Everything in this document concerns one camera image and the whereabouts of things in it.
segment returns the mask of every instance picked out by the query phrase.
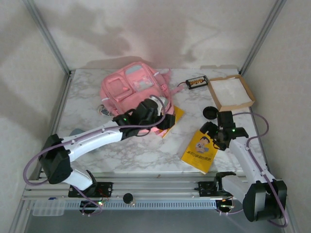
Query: yellow booklet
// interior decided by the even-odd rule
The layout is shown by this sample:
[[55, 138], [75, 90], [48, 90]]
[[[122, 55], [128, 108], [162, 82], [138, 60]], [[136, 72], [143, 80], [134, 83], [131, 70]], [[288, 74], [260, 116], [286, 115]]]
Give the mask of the yellow booklet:
[[[180, 108], [178, 108], [178, 107], [176, 107], [176, 106], [174, 105], [175, 125], [176, 125], [176, 123], [180, 120], [180, 118], [182, 117], [182, 115], [183, 115], [184, 113], [185, 113], [184, 110], [182, 110], [182, 109], [180, 109]], [[157, 134], [162, 133], [162, 134], [161, 134], [161, 137], [164, 138], [164, 137], [167, 135], [167, 133], [168, 133], [173, 127], [167, 129], [165, 133], [163, 133], [163, 130], [159, 130]]]
[[215, 158], [217, 149], [211, 138], [199, 130], [190, 141], [181, 160], [206, 174]]

